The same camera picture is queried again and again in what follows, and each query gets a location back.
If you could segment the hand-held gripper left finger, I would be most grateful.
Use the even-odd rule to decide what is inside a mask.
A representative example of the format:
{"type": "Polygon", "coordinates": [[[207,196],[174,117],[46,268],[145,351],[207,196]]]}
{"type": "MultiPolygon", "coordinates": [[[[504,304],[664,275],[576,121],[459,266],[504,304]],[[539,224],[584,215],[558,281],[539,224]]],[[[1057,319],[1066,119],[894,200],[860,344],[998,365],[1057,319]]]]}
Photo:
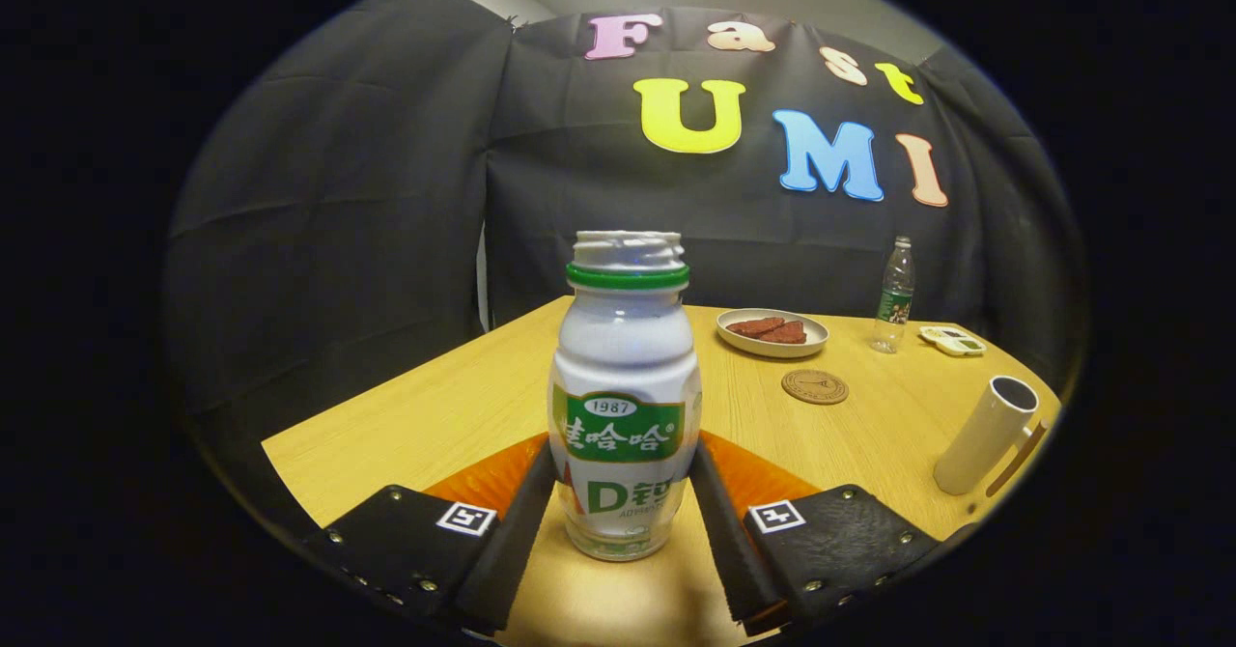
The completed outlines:
{"type": "Polygon", "coordinates": [[[527,437],[421,492],[391,484],[304,548],[372,602],[438,628],[501,633],[555,484],[548,435],[527,437]]]}

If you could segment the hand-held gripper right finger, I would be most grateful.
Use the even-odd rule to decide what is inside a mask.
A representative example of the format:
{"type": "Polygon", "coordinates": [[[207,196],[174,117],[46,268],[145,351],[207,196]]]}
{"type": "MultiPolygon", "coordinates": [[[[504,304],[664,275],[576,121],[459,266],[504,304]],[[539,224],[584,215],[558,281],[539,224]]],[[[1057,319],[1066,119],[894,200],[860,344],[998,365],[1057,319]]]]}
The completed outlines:
{"type": "Polygon", "coordinates": [[[688,480],[730,616],[749,635],[829,622],[952,547],[861,486],[821,489],[714,433],[701,433],[688,480]]]}

